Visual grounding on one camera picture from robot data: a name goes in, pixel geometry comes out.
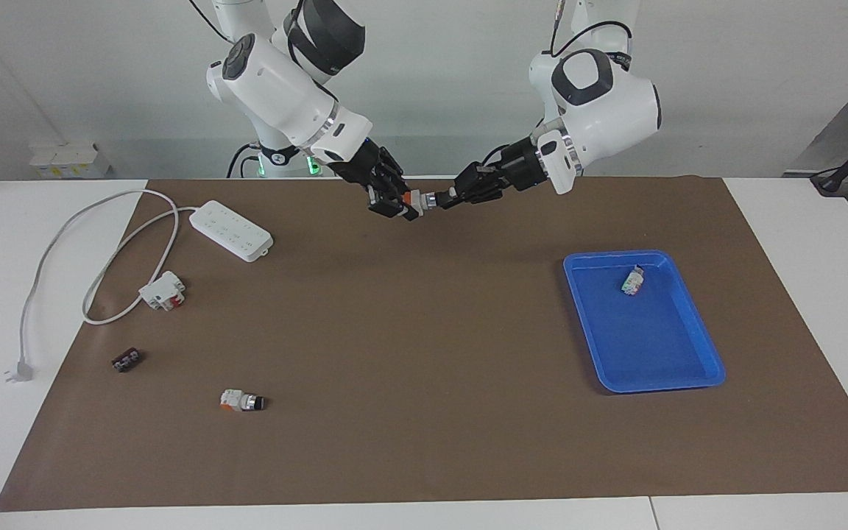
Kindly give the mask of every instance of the blue tray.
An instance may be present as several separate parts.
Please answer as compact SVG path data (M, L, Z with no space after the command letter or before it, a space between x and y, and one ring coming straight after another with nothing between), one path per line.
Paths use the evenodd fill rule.
M620 286L635 265L643 268L643 286L627 296ZM696 389L724 381L716 346L666 252L572 254L565 274L608 390Z

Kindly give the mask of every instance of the robotic arm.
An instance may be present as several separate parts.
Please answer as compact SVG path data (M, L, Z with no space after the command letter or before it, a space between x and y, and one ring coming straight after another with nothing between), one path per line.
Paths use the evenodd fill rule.
M239 6L252 3L220 1L220 13L229 5L241 13ZM236 24L220 19L232 37L236 28L252 29L250 18L235 18ZM368 138L371 121L343 107L320 84L362 53L364 28L334 0L300 1L284 26L270 39L256 31L237 37L228 57L209 67L209 90L250 119L262 145L271 141L276 146L279 138L286 142L289 147L270 148L271 158L288 160L291 151L303 151L347 182L363 186L371 211L417 218L418 211L405 202L410 190L403 170Z
M629 28L639 4L580 0L572 20L576 36L558 52L542 52L529 67L529 79L545 103L545 123L505 147L499 161L473 162L450 190L426 194L422 208L492 201L505 188L524 191L546 180L556 194L567 194L593 161L659 130L663 118L656 87L629 73ZM572 46L579 49L571 51Z

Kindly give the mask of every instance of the brown mat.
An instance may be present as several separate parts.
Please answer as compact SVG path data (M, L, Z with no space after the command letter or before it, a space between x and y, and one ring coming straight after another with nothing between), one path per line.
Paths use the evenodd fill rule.
M248 264L185 226L167 269L188 302L81 329L0 510L848 490L848 398L720 180L584 179L411 224L342 182L151 188L276 246ZM145 197L130 225L161 211ZM120 256L94 315L170 230ZM723 386L596 380L562 259L648 248L676 259ZM131 346L148 359L119 375ZM269 409L222 410L226 388Z

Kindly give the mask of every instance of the white table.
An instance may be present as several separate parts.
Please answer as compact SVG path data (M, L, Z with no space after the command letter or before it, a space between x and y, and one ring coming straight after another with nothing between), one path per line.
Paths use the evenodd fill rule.
M92 213L54 249L29 322L35 379L7 385L2 372L17 356L21 304L40 253L77 209L145 184L0 182L0 490L80 328L82 293L120 241L138 195ZM820 197L804 180L729 179L727 185L848 392L848 204ZM356 529L848 528L848 493L0 514L0 528L224 528L264 523Z

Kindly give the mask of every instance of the power strip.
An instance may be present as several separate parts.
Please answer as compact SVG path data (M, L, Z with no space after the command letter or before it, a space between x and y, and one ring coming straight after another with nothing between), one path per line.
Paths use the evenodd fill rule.
M218 201L206 202L188 216L188 221L196 230L248 263L266 255L273 245L270 232Z

